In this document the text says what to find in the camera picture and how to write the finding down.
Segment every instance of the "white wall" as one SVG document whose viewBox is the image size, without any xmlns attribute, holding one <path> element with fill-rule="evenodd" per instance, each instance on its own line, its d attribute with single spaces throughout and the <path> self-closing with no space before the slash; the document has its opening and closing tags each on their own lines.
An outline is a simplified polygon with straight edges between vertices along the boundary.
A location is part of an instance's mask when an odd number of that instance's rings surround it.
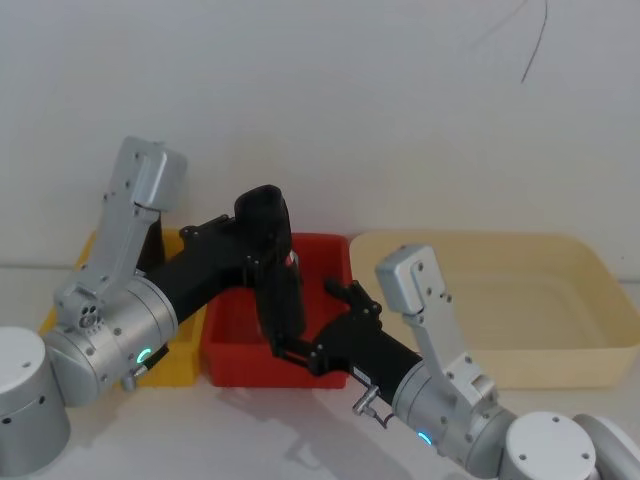
<svg viewBox="0 0 640 480">
<path fill-rule="evenodd" d="M 510 12 L 519 9 L 510 19 Z M 298 230 L 564 231 L 640 276 L 640 3 L 2 0 L 0 261 L 68 264 L 125 135 L 170 222 L 283 187 Z"/>
</svg>

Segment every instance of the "beige tray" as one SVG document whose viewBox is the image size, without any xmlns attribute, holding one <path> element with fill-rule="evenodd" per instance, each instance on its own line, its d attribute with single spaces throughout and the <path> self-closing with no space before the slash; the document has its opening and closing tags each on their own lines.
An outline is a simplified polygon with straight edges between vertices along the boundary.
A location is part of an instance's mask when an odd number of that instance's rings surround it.
<svg viewBox="0 0 640 480">
<path fill-rule="evenodd" d="M 475 359 L 501 388 L 613 386 L 640 345 L 638 313 L 598 257 L 559 235 L 371 232 L 351 243 L 351 265 L 382 302 L 384 330 L 417 350 L 390 313 L 374 267 L 404 244 L 434 247 Z"/>
</svg>

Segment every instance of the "plastic container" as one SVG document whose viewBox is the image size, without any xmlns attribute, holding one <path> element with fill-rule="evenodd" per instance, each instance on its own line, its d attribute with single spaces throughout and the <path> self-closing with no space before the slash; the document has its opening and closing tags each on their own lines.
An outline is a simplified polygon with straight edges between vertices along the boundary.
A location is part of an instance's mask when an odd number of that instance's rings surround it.
<svg viewBox="0 0 640 480">
<path fill-rule="evenodd" d="M 307 330 L 313 337 L 346 306 L 324 291 L 324 280 L 351 281 L 349 244 L 338 235 L 294 234 L 300 259 Z M 202 353 L 211 383 L 219 387 L 342 388 L 346 374 L 314 377 L 307 370 L 274 358 L 260 334 L 253 291 L 235 288 L 209 303 Z"/>
<path fill-rule="evenodd" d="M 164 230 L 162 233 L 167 258 L 180 252 L 184 246 L 177 230 Z M 80 258 L 76 262 L 79 268 L 89 258 L 95 233 L 89 237 Z M 138 380 L 141 387 L 188 387 L 193 385 L 200 375 L 200 335 L 204 324 L 206 307 L 201 308 L 180 325 L 178 335 L 169 342 L 169 353 L 149 373 Z M 56 311 L 52 308 L 40 328 L 43 334 L 56 324 Z"/>
<path fill-rule="evenodd" d="M 559 235 L 371 232 L 351 243 L 355 278 L 383 305 L 384 330 L 417 351 L 390 313 L 375 265 L 403 244 L 434 247 L 475 359 L 501 388 L 617 384 L 640 344 L 640 318 L 592 250 Z"/>
</svg>

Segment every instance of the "green led light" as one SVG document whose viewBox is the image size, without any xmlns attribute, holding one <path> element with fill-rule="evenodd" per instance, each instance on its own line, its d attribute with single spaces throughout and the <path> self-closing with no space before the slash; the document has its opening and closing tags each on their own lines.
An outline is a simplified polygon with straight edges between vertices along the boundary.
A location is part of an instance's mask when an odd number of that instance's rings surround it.
<svg viewBox="0 0 640 480">
<path fill-rule="evenodd" d="M 149 355 L 151 355 L 151 349 L 145 348 L 143 351 L 140 352 L 140 355 L 138 355 L 138 363 L 144 362 L 144 359 L 147 358 Z"/>
</svg>

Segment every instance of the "white table surface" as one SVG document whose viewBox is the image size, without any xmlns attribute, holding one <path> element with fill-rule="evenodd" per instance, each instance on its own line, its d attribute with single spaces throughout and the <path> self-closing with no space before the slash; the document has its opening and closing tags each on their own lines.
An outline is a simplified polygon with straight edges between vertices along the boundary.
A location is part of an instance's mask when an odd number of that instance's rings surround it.
<svg viewBox="0 0 640 480">
<path fill-rule="evenodd" d="M 0 325 L 37 328 L 63 270 L 0 269 Z M 640 286 L 625 285 L 640 305 Z M 114 391 L 71 409 L 63 454 L 33 479 L 465 480 L 398 421 L 384 431 L 351 414 L 344 390 L 194 388 Z M 502 392 L 516 413 L 549 409 L 610 417 L 640 442 L 640 361 L 615 389 Z M 381 410 L 387 411 L 379 402 Z"/>
</svg>

